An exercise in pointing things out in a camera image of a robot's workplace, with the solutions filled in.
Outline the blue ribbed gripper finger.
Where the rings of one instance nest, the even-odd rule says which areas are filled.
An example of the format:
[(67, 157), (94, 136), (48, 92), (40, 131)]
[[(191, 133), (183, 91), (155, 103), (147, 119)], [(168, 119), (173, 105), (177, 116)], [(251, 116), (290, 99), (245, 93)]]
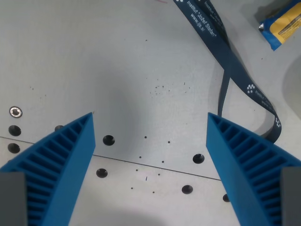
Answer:
[(69, 224), (95, 150), (93, 114), (47, 135), (1, 167), (25, 174), (30, 226)]
[(280, 172), (301, 161), (213, 113), (207, 117), (206, 147), (240, 225), (282, 225)]

